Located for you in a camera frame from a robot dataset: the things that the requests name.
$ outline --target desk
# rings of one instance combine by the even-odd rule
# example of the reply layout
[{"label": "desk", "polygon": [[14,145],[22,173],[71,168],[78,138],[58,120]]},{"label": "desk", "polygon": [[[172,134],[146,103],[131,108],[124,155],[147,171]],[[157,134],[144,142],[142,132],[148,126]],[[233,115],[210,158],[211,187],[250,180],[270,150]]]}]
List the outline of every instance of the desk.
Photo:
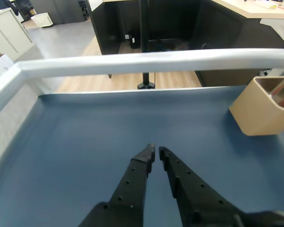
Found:
[{"label": "desk", "polygon": [[[91,15],[102,54],[118,53],[124,36],[140,29],[137,0],[104,0]],[[148,19],[150,40],[180,39],[190,50],[284,48],[284,9],[265,9],[253,0],[149,0]],[[234,86],[260,70],[197,74],[205,87]]]},{"label": "desk", "polygon": [[54,25],[85,21],[78,0],[30,0],[37,14],[48,13]]},{"label": "desk", "polygon": [[0,227],[78,226],[149,142],[145,227],[182,226],[159,146],[243,211],[284,211],[284,132],[240,131],[228,107],[243,89],[39,97],[0,161]]}]

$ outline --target white desk top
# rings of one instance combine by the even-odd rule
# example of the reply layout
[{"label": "white desk top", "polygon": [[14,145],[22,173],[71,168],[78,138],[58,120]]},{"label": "white desk top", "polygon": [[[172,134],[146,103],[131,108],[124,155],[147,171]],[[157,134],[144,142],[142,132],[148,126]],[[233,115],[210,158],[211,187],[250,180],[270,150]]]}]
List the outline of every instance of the white desk top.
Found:
[{"label": "white desk top", "polygon": [[266,9],[255,5],[254,0],[212,0],[246,18],[284,19],[284,9]]}]

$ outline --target white cabinet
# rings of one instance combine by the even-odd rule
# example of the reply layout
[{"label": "white cabinet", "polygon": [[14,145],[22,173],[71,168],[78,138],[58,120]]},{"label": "white cabinet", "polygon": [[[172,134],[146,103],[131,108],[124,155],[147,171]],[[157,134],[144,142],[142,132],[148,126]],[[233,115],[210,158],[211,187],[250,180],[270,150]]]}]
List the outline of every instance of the white cabinet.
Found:
[{"label": "white cabinet", "polygon": [[14,61],[32,46],[33,41],[13,11],[0,10],[0,53],[8,55]]}]

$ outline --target office furniture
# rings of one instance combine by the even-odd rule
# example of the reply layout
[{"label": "office furniture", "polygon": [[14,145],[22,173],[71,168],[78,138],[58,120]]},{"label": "office furniture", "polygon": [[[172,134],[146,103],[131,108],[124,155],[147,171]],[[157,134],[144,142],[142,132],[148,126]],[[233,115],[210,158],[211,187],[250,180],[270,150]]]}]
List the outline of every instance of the office furniture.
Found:
[{"label": "office furniture", "polygon": [[[149,39],[189,39],[196,20],[198,1],[149,1]],[[118,53],[125,35],[140,31],[140,8],[137,0],[104,1],[91,11],[91,20],[102,54]]]},{"label": "office furniture", "polygon": [[[199,50],[19,62],[5,75],[9,79],[1,80],[0,111],[26,79],[265,67],[284,69],[284,50]],[[135,149],[150,140],[177,151],[238,208],[284,211],[284,133],[252,138],[242,134],[228,108],[244,88],[47,95],[40,89],[44,95],[38,93],[0,160],[0,225],[79,225],[90,207],[110,197],[128,166],[126,157],[132,158]],[[152,167],[145,224],[179,226],[177,203],[162,163],[154,162]]]},{"label": "office furniture", "polygon": [[48,13],[55,25],[85,21],[78,0],[30,0],[36,13]]},{"label": "office furniture", "polygon": [[[191,49],[284,48],[284,36],[272,26],[284,22],[284,9],[265,9],[252,1],[201,0]],[[198,71],[203,86],[243,85],[261,69]]]},{"label": "office furniture", "polygon": [[[148,10],[151,41],[180,39],[188,42],[191,50],[284,48],[284,9],[265,9],[252,0],[149,0]],[[102,54],[118,53],[124,35],[130,29],[140,29],[136,0],[106,0],[91,14]],[[197,74],[203,86],[232,86],[248,83],[260,70]]]},{"label": "office furniture", "polygon": [[0,10],[0,53],[14,61],[33,46],[14,12],[10,8]]}]

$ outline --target gray floor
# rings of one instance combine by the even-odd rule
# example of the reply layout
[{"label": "gray floor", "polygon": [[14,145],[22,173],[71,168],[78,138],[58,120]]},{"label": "gray floor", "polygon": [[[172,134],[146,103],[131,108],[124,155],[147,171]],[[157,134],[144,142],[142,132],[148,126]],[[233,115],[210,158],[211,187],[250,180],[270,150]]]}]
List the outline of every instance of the gray floor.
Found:
[{"label": "gray floor", "polygon": [[95,36],[90,21],[27,30],[35,46],[17,61],[81,56]]}]

